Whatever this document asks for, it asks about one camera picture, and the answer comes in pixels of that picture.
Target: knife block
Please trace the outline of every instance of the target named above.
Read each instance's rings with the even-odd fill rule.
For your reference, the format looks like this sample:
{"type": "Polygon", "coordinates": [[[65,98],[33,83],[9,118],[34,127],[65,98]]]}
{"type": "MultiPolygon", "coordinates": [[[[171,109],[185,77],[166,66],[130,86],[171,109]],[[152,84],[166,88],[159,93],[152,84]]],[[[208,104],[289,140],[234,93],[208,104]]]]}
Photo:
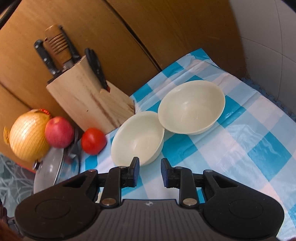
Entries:
{"type": "Polygon", "coordinates": [[[108,134],[135,114],[135,105],[116,86],[107,83],[110,92],[102,88],[84,56],[49,82],[46,89],[83,131],[95,127],[108,134]]]}

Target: white bowl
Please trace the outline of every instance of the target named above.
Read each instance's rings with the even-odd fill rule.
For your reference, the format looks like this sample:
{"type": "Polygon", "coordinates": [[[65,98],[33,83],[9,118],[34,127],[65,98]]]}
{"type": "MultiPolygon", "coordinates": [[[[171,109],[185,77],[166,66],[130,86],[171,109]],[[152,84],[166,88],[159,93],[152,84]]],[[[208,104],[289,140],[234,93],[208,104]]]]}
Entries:
{"type": "Polygon", "coordinates": [[[196,135],[208,130],[225,107],[223,91],[214,83],[194,80],[172,89],[158,108],[160,123],[167,130],[196,135]]]}
{"type": "Polygon", "coordinates": [[[144,111],[135,114],[114,136],[112,160],[117,166],[129,166],[135,156],[140,159],[140,166],[153,162],[163,148],[164,132],[157,113],[144,111]]]}

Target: bowl rim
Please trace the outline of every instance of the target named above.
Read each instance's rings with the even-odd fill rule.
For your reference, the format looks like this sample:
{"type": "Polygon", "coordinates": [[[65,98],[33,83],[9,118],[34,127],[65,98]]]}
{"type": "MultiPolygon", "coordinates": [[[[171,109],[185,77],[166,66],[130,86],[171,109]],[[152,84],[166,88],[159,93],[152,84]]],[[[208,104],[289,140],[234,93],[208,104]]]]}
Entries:
{"type": "Polygon", "coordinates": [[[224,109],[225,109],[225,94],[224,94],[224,92],[222,91],[222,89],[221,89],[218,85],[216,85],[215,83],[213,83],[213,82],[211,82],[211,81],[208,81],[208,80],[192,80],[192,81],[185,82],[185,83],[183,83],[183,84],[180,84],[180,85],[176,86],[174,89],[170,90],[170,91],[165,95],[165,97],[163,97],[163,99],[161,100],[160,105],[159,105],[159,107],[158,107],[158,119],[159,119],[159,122],[161,123],[161,125],[162,125],[165,129],[167,129],[168,131],[170,131],[170,132],[173,132],[173,133],[176,133],[176,134],[184,134],[184,135],[195,134],[195,133],[197,133],[197,132],[199,132],[199,134],[201,134],[201,133],[203,132],[203,130],[206,130],[207,128],[211,127],[211,126],[212,126],[212,125],[213,125],[213,124],[214,124],[214,123],[220,118],[220,116],[222,115],[224,109]],[[214,121],[212,121],[209,125],[207,125],[206,127],[202,128],[202,129],[197,129],[197,130],[195,130],[195,131],[188,131],[188,132],[183,131],[183,132],[180,132],[180,131],[176,131],[176,130],[173,130],[173,129],[167,128],[166,123],[163,123],[163,122],[161,121],[161,117],[163,116],[163,114],[161,114],[161,112],[162,112],[162,110],[161,110],[161,109],[162,109],[161,106],[163,105],[163,100],[168,99],[168,98],[170,97],[170,95],[172,95],[173,93],[179,91],[179,90],[177,90],[177,89],[180,89],[180,88],[184,87],[185,85],[196,85],[196,84],[201,83],[201,82],[202,82],[202,83],[206,83],[207,85],[214,86],[214,87],[218,90],[218,92],[220,92],[221,96],[224,97],[224,98],[223,98],[223,108],[222,108],[220,114],[218,115],[218,117],[217,117],[214,121]]]}
{"type": "MultiPolygon", "coordinates": [[[[141,112],[137,112],[136,114],[134,114],[133,116],[131,116],[130,118],[128,118],[118,129],[118,131],[116,132],[114,138],[113,138],[113,141],[111,143],[111,158],[112,158],[112,161],[116,164],[115,160],[113,159],[112,157],[112,153],[114,153],[114,151],[112,151],[112,149],[114,150],[114,143],[116,144],[117,142],[117,139],[118,139],[118,136],[120,135],[120,133],[122,132],[123,130],[123,127],[125,127],[126,125],[128,125],[130,122],[132,122],[136,117],[140,117],[140,116],[154,116],[156,117],[156,119],[159,121],[159,118],[158,118],[158,114],[154,111],[141,111],[141,112]]],[[[161,139],[158,143],[158,146],[157,146],[157,149],[155,150],[154,153],[151,154],[151,156],[149,156],[149,158],[147,158],[147,160],[145,160],[145,162],[147,162],[149,159],[151,159],[153,157],[153,155],[157,152],[157,150],[159,149],[159,147],[161,146],[162,142],[163,142],[163,138],[164,138],[164,134],[165,134],[165,128],[163,127],[163,125],[160,123],[160,126],[162,127],[162,133],[161,133],[161,139]]]]}

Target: pink apple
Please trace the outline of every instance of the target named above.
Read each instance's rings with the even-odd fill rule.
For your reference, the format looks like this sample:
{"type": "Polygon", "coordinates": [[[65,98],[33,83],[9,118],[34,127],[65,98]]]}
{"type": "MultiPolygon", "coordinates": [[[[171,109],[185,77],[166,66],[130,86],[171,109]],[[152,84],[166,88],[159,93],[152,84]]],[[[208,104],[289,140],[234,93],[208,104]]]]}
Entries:
{"type": "Polygon", "coordinates": [[[51,146],[65,148],[73,141],[74,128],[65,118],[57,116],[47,122],[45,137],[51,146]]]}

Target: blue and white tablecloth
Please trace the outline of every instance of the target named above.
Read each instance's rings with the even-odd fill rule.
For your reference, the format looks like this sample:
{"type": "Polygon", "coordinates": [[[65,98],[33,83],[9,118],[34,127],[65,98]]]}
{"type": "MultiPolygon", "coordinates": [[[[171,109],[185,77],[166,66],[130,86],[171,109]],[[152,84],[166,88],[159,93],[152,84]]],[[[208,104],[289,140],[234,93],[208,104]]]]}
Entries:
{"type": "MultiPolygon", "coordinates": [[[[231,74],[221,70],[202,50],[193,51],[156,75],[131,98],[136,113],[157,112],[161,99],[187,81],[214,82],[226,96],[225,110],[214,126],[200,135],[165,132],[162,153],[140,168],[136,188],[122,189],[123,199],[177,199],[178,189],[163,186],[160,160],[190,168],[194,173],[213,169],[276,199],[284,208],[280,240],[296,236],[296,124],[282,110],[231,74]]],[[[81,172],[114,167],[110,148],[117,130],[97,156],[82,154],[81,172]]]]}

